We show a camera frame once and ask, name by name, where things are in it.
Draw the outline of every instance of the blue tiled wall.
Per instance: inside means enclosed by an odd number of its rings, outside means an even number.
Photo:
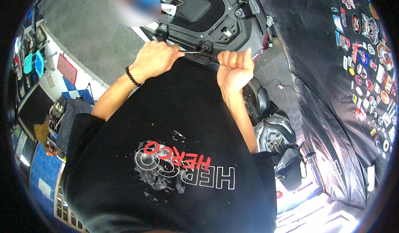
[[[33,201],[46,215],[53,227],[59,232],[78,233],[77,230],[65,225],[54,217],[54,192],[57,184],[61,160],[54,156],[47,156],[41,143],[38,144],[35,156],[33,157],[29,188]],[[51,187],[51,195],[47,197],[39,189],[39,178]]]

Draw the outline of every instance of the person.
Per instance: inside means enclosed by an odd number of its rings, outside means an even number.
[[[258,152],[241,94],[251,49],[221,52],[217,73],[182,56],[147,42],[76,115],[61,186],[91,233],[275,230],[272,155]]]

